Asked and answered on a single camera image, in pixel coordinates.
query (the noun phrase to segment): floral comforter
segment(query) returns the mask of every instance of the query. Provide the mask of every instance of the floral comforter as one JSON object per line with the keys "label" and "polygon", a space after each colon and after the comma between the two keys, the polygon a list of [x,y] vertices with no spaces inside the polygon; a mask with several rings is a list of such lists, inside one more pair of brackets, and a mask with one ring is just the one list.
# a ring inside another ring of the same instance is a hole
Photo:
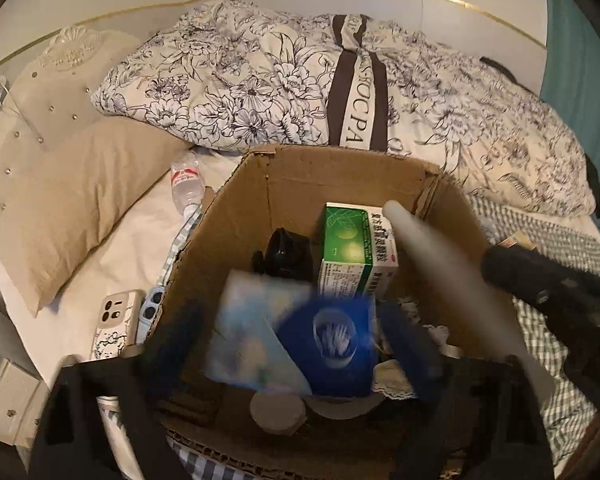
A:
{"label": "floral comforter", "polygon": [[92,102],[199,146],[387,151],[530,212],[594,209],[584,152],[550,106],[478,59],[360,14],[211,1],[113,67]]}

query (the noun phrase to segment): gold wall molding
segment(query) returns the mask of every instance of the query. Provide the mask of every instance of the gold wall molding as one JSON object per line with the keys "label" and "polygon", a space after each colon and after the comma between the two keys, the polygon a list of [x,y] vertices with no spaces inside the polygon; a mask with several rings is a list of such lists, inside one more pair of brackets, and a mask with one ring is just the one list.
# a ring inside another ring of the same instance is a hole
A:
{"label": "gold wall molding", "polygon": [[[88,18],[86,20],[81,20],[80,22],[74,23],[74,25],[88,25],[89,23],[95,22],[96,20],[101,20],[103,18],[110,18],[112,16],[121,16],[122,14],[128,14],[130,12],[136,12],[138,10],[156,9],[156,8],[159,8],[159,7],[179,7],[179,6],[185,6],[185,5],[194,4],[194,3],[197,3],[197,2],[200,2],[200,1],[203,1],[203,0],[186,0],[184,2],[175,2],[175,3],[170,3],[170,4],[153,4],[153,5],[147,5],[147,6],[132,7],[130,9],[115,10],[113,12],[107,12],[106,14],[101,14],[101,15],[95,16],[93,18]],[[445,0],[445,1],[451,2],[451,3],[456,4],[456,5],[460,5],[461,7],[464,7],[465,9],[473,10],[474,12],[478,12],[478,13],[482,14],[483,16],[486,16],[487,18],[493,20],[494,22],[497,22],[497,23],[499,23],[501,25],[504,25],[505,27],[510,28],[511,30],[513,30],[516,33],[518,33],[521,36],[523,36],[524,38],[527,38],[528,40],[533,41],[533,43],[535,43],[536,45],[540,46],[541,48],[546,49],[546,45],[544,43],[542,43],[542,41],[537,40],[532,35],[530,35],[529,33],[525,32],[521,28],[513,25],[512,23],[509,23],[506,20],[503,20],[503,19],[495,16],[494,14],[491,14],[490,12],[487,12],[486,10],[480,9],[479,7],[475,6],[474,4],[470,4],[470,3],[465,2],[463,0]],[[52,31],[52,32],[50,32],[48,34],[45,34],[44,36],[42,36],[40,38],[37,38],[36,40],[33,40],[33,41],[27,43],[26,45],[20,47],[18,50],[15,50],[14,52],[11,52],[8,56],[5,56],[5,57],[3,57],[0,60],[0,66],[4,65],[10,59],[13,59],[18,54],[23,53],[25,50],[31,48],[32,46],[35,46],[35,45],[41,43],[42,41],[45,41],[45,40],[48,40],[49,38],[52,38],[53,36],[55,36],[56,34],[58,34],[61,30],[62,29],[58,28],[58,30],[54,30],[54,31]]]}

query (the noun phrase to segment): checkered blanket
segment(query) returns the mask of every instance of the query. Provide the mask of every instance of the checkered blanket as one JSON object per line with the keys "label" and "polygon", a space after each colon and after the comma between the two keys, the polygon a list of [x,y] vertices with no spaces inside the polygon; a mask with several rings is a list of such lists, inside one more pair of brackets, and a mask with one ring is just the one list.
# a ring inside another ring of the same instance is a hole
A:
{"label": "checkered blanket", "polygon": [[[556,224],[533,219],[521,211],[498,205],[487,199],[471,196],[468,200],[491,244],[499,243],[515,231],[523,231],[542,254],[563,265],[587,270],[600,276],[600,244],[595,238]],[[176,236],[162,268],[159,285],[166,284],[178,253],[201,218],[202,213],[197,210]],[[530,354],[545,366],[557,381],[554,395],[542,410],[542,419],[554,464],[557,464],[578,447],[596,410],[562,372],[567,349],[547,330],[544,316],[520,300],[514,299],[514,305]],[[117,413],[105,410],[105,414],[116,422],[120,431],[124,432]],[[169,437],[167,439],[194,480],[254,478],[250,474],[196,453]]]}

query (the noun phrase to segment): red and white label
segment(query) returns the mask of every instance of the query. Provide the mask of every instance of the red and white label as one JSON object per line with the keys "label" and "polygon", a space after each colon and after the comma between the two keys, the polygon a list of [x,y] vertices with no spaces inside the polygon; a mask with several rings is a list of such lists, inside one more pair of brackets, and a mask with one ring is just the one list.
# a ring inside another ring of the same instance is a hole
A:
{"label": "red and white label", "polygon": [[178,170],[171,175],[171,187],[186,180],[193,180],[194,178],[200,178],[200,172],[198,170],[193,170],[191,168]]}

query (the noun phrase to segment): phone case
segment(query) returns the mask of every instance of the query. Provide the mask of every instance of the phone case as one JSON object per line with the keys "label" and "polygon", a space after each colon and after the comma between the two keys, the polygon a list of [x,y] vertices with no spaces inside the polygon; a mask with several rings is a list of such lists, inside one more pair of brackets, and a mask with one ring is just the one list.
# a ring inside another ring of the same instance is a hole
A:
{"label": "phone case", "polygon": [[125,346],[135,342],[141,301],[139,290],[112,294],[102,301],[91,360],[117,357]]}
{"label": "phone case", "polygon": [[144,303],[140,308],[140,314],[138,317],[138,330],[136,332],[136,344],[144,343],[147,333],[151,328],[151,323],[157,316],[160,310],[160,302],[162,301],[162,295],[164,294],[163,286],[154,286],[149,291],[149,294],[144,299]]}

